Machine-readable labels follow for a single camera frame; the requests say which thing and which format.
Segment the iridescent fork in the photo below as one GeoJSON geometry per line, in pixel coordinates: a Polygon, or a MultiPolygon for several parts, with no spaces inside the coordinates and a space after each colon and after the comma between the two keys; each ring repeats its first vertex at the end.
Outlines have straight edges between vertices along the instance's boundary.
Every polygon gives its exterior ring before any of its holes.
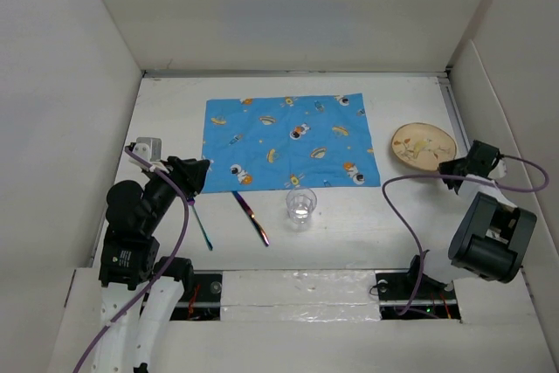
{"type": "Polygon", "coordinates": [[[213,244],[211,243],[210,238],[209,238],[209,236],[208,236],[208,234],[207,234],[207,232],[206,232],[206,230],[205,230],[205,228],[204,228],[204,224],[203,224],[201,218],[200,218],[199,215],[198,215],[197,208],[196,208],[196,202],[195,202],[194,199],[190,199],[190,200],[188,201],[188,203],[189,203],[189,207],[191,208],[191,210],[192,210],[192,212],[193,212],[193,214],[194,214],[194,217],[196,218],[196,221],[197,221],[198,227],[199,227],[199,229],[200,229],[200,232],[201,232],[202,235],[203,235],[204,242],[205,242],[205,244],[206,244],[208,250],[209,250],[210,252],[212,252],[213,249],[214,249],[214,247],[213,247],[213,244]]]}

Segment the beige bird-pattern plate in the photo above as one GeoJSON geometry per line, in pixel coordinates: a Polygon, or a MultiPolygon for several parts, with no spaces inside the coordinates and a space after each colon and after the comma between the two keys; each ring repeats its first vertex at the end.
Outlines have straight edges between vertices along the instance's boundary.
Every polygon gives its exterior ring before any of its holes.
{"type": "Polygon", "coordinates": [[[427,172],[437,172],[440,163],[455,159],[455,140],[432,124],[412,122],[398,128],[390,142],[391,150],[404,164],[427,172]]]}

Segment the iridescent knife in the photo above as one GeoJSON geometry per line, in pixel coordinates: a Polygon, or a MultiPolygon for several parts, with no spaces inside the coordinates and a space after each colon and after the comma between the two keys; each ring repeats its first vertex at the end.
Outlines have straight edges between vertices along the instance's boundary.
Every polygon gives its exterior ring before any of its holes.
{"type": "Polygon", "coordinates": [[[261,238],[264,246],[269,246],[270,241],[269,241],[269,238],[266,234],[266,231],[264,230],[262,225],[259,223],[259,221],[256,219],[252,208],[248,205],[248,203],[242,198],[242,196],[237,191],[233,191],[232,195],[235,197],[239,206],[242,208],[242,210],[244,211],[246,216],[249,218],[250,222],[252,223],[252,226],[254,227],[256,232],[258,233],[258,235],[261,238]]]}

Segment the clear plastic cup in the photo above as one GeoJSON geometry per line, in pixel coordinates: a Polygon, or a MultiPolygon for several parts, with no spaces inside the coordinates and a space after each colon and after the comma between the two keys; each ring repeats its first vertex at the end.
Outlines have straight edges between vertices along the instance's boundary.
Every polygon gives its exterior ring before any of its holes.
{"type": "Polygon", "coordinates": [[[286,196],[286,209],[291,226],[297,230],[305,230],[316,209],[317,196],[313,190],[295,188],[286,196]]]}

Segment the blue patterned cloth placemat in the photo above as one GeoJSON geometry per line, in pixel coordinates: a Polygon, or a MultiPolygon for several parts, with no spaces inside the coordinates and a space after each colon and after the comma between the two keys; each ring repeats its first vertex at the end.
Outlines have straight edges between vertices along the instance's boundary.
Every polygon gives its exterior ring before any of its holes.
{"type": "Polygon", "coordinates": [[[378,187],[361,94],[208,100],[204,192],[378,187]]]}

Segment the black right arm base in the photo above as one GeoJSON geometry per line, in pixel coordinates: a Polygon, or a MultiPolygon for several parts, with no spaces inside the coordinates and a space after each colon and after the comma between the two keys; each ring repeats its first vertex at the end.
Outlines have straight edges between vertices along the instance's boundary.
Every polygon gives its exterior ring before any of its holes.
{"type": "Polygon", "coordinates": [[[408,268],[375,271],[369,295],[377,298],[383,321],[388,320],[461,320],[453,284],[441,286],[423,275],[418,286],[419,256],[408,268]]]}

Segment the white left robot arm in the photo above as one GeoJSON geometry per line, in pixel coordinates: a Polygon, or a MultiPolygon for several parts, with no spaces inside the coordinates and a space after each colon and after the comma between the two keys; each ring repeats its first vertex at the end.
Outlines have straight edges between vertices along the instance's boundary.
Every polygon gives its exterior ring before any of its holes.
{"type": "Polygon", "coordinates": [[[125,152],[148,178],[126,180],[107,193],[107,230],[100,256],[100,332],[87,348],[93,372],[150,372],[157,346],[180,300],[195,291],[189,259],[158,255],[155,230],[169,207],[187,208],[204,186],[207,160],[171,156],[151,161],[133,143],[125,152]]]}

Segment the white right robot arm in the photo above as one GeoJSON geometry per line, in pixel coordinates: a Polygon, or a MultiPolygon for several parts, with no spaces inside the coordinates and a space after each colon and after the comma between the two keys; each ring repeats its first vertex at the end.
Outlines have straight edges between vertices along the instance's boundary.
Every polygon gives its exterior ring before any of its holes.
{"type": "Polygon", "coordinates": [[[466,156],[439,164],[443,183],[468,209],[448,248],[426,252],[423,267],[404,275],[408,294],[422,298],[468,277],[508,283],[519,272],[537,216],[507,199],[492,179],[504,176],[504,158],[495,146],[475,141],[466,156]]]}

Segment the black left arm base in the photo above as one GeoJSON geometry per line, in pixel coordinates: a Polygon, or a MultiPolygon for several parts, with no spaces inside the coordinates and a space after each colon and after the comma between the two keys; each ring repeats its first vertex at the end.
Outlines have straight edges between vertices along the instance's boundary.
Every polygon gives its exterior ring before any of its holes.
{"type": "Polygon", "coordinates": [[[223,273],[195,271],[194,286],[176,304],[172,321],[219,321],[223,273]]]}

